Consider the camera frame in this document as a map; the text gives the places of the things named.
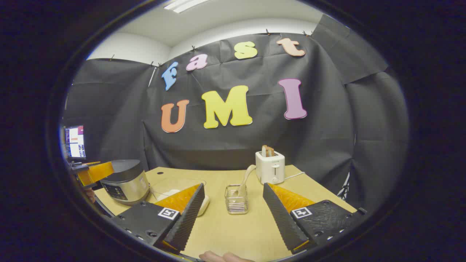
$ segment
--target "white ceiling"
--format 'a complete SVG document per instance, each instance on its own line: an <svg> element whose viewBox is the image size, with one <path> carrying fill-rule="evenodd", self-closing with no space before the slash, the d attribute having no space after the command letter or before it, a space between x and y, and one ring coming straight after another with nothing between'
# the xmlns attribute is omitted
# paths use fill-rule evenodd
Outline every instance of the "white ceiling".
<svg viewBox="0 0 466 262"><path fill-rule="evenodd" d="M139 34L173 47L183 40L225 24L255 18L288 18L318 23L322 12L297 0L210 0L180 14L163 7L146 12L119 32Z"/></svg>

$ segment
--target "screw hole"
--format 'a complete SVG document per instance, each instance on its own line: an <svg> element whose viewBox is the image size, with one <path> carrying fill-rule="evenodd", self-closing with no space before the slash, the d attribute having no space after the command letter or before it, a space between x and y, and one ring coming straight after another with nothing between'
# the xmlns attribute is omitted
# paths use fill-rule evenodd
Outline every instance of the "screw hole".
<svg viewBox="0 0 466 262"><path fill-rule="evenodd" d="M157 234L152 232L152 231L147 232L147 235L150 236L150 237L156 237L157 236Z"/></svg>

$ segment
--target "purple letter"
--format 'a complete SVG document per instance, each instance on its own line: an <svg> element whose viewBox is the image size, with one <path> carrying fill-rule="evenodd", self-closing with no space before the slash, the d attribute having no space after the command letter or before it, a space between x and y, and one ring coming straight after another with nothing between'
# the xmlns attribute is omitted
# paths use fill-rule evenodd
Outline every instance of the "purple letter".
<svg viewBox="0 0 466 262"><path fill-rule="evenodd" d="M287 111L285 112L285 118L305 118L308 113L302 108L301 96L298 89L301 81L295 78L286 78L278 81L278 84L281 85L285 91L285 99L287 101Z"/></svg>

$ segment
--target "toaster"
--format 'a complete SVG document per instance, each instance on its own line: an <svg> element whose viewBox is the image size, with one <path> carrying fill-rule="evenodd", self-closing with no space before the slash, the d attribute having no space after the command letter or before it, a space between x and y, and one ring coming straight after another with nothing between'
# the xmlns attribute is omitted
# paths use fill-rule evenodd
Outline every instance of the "toaster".
<svg viewBox="0 0 466 262"><path fill-rule="evenodd" d="M285 180L285 156L277 151L271 157L264 157L261 152L256 152L256 175L262 184L283 182Z"/></svg>

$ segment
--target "yellow letter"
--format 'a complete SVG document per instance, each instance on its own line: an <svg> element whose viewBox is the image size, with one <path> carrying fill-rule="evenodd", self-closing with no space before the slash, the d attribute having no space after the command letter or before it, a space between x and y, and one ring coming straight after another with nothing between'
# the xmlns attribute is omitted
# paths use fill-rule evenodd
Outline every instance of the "yellow letter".
<svg viewBox="0 0 466 262"><path fill-rule="evenodd" d="M206 102L206 122L205 128L216 128L219 123L215 120L214 113L223 126L226 126L230 113L233 111L232 125L246 125L253 122L249 116L246 105L246 92L249 89L245 85L238 85L230 89L228 97L224 102L217 91L204 93L201 98Z"/></svg>
<svg viewBox="0 0 466 262"><path fill-rule="evenodd" d="M255 44L251 41L237 43L234 46L234 56L238 59L245 59L255 57L257 55L257 49L254 48Z"/></svg>

